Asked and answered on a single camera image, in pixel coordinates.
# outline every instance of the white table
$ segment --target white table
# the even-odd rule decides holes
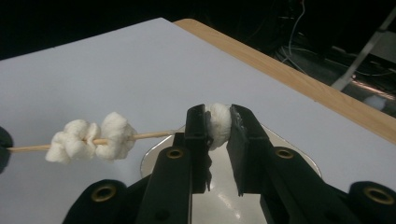
[[[16,146],[48,144],[68,121],[101,123],[112,111],[143,133],[181,127],[194,105],[238,104],[308,154],[327,183],[347,191],[355,181],[371,180],[396,189],[391,138],[163,19],[1,61],[0,77],[0,126]],[[91,183],[137,181],[143,156],[160,140],[140,140],[114,163],[61,165],[46,162],[45,152],[13,154],[0,175],[1,222],[62,222]]]

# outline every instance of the marshmallow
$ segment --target marshmallow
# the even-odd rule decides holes
[[[135,141],[131,137],[137,134],[136,130],[126,118],[116,112],[106,116],[101,129],[102,138],[107,139],[107,145],[98,146],[96,156],[107,161],[125,159],[134,146]]]
[[[73,120],[64,126],[63,132],[54,135],[46,160],[70,163],[71,159],[91,159],[96,149],[93,139],[99,136],[97,124],[83,119]]]
[[[66,133],[56,133],[51,140],[49,151],[46,154],[46,161],[60,162],[63,164],[70,163],[70,157],[67,155],[64,148],[64,139]]]
[[[230,106],[215,103],[213,105],[205,105],[205,111],[210,112],[208,134],[213,139],[209,150],[214,150],[217,147],[221,147],[230,138]]]

